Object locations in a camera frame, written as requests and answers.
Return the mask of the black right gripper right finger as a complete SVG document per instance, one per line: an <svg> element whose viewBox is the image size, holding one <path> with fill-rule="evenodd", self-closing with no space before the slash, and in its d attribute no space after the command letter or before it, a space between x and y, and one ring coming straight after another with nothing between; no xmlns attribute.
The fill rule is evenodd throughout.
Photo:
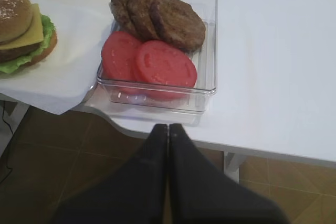
<svg viewBox="0 0 336 224"><path fill-rule="evenodd" d="M173 223L289 223L275 202L217 169L180 124L169 126L168 173Z"/></svg>

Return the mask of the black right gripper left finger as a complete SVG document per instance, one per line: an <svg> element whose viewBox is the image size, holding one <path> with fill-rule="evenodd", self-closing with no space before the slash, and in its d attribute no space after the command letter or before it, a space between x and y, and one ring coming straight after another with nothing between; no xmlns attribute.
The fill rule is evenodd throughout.
<svg viewBox="0 0 336 224"><path fill-rule="evenodd" d="M167 134L167 125L155 125L114 174L62 203L52 223L162 223Z"/></svg>

